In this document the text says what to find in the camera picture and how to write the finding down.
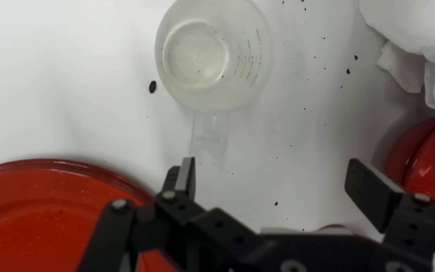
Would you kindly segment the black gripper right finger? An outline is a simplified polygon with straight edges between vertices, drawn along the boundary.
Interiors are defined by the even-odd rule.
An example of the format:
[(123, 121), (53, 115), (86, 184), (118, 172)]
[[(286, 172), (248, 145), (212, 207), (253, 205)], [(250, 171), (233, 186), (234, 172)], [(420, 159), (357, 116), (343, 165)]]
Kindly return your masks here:
[(345, 190), (367, 221), (384, 234), (404, 231), (401, 202), (405, 190), (375, 166), (351, 159)]

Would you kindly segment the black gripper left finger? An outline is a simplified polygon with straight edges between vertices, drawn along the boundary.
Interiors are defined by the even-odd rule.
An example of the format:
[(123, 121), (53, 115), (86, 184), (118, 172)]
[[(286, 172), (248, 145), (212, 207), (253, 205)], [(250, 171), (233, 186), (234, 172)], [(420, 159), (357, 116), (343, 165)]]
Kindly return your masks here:
[(156, 205), (166, 212), (189, 212), (195, 205), (195, 195), (197, 163), (194, 157), (185, 157), (168, 171), (162, 190), (156, 195)]

